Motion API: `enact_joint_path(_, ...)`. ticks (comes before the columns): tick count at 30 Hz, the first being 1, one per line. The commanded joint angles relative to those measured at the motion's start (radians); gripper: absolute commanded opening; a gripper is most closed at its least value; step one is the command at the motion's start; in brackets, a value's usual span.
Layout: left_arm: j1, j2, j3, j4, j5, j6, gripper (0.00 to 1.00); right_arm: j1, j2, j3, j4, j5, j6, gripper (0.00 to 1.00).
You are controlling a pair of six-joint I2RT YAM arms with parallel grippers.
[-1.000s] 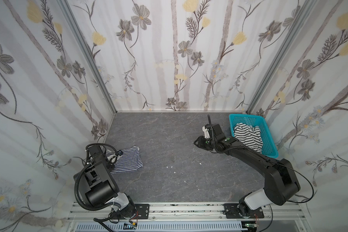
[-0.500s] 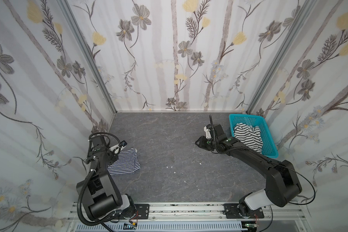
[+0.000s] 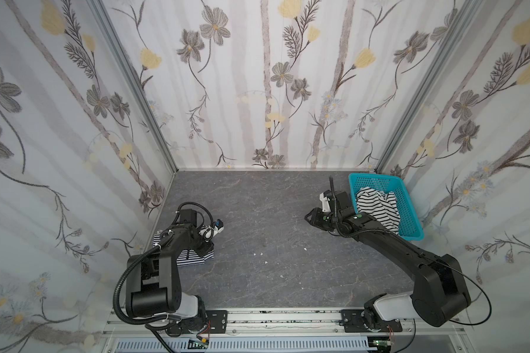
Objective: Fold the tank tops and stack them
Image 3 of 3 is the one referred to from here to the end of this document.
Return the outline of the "blue white striped tank top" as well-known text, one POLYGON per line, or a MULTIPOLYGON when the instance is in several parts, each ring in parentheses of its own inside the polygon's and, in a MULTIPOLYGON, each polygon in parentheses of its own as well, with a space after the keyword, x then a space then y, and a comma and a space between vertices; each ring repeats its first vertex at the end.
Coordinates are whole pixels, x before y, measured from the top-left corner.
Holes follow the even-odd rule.
MULTIPOLYGON (((156 246, 161 240, 162 230, 159 229, 153 235, 153 246, 156 246)), ((178 266, 195 266, 205 264, 207 260, 214 258, 214 250, 208 254, 200 256, 194 250, 184 250, 177 258, 178 266)))

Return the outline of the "black white striped tank top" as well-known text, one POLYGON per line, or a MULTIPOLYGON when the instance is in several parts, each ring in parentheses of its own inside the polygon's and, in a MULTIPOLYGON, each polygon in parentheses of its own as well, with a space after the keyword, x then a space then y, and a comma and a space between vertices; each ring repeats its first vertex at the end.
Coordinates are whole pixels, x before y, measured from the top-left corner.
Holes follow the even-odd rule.
POLYGON ((373 188, 361 188, 356 194, 356 207, 359 212, 368 213, 394 234, 398 234, 400 213, 394 192, 385 193, 373 188))

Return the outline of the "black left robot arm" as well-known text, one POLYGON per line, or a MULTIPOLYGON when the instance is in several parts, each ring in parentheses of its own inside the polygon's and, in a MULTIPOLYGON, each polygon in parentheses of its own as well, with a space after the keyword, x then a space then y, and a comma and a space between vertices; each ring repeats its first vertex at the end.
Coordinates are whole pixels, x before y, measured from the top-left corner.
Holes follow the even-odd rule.
POLYGON ((209 318, 201 297, 183 292, 179 267, 213 256, 213 238, 224 224, 196 202, 184 202, 153 246, 128 259, 113 292, 113 312, 121 322, 168 335, 204 332, 209 318))

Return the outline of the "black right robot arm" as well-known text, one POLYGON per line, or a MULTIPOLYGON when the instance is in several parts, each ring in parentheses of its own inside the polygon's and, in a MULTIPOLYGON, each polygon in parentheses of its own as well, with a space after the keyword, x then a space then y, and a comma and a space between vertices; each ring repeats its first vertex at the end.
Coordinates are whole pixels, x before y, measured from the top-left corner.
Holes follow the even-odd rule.
POLYGON ((433 327, 456 322, 473 302, 459 261, 417 247, 423 231, 403 181, 396 176, 350 174, 350 192, 329 188, 321 207, 305 217, 332 236, 367 245, 402 269, 413 281, 411 291, 381 294, 366 302, 362 321, 380 331, 397 319, 418 319, 433 327))

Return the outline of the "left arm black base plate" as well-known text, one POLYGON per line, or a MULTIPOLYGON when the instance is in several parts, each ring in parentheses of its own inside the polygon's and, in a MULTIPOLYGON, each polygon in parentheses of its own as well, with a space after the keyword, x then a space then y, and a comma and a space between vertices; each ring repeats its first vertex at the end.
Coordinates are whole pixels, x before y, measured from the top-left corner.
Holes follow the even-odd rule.
POLYGON ((224 334, 228 322, 226 310, 208 310, 203 315, 172 323, 164 332, 170 337, 183 334, 224 334))

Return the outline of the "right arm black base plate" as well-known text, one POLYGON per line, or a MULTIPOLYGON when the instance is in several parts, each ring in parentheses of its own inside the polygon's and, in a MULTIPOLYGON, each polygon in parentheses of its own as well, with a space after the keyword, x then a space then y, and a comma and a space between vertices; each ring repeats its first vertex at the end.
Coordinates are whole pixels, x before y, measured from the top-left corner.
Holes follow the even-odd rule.
POLYGON ((402 332, 398 320, 384 321, 371 309, 344 309, 340 311, 340 325, 346 333, 391 333, 402 332))

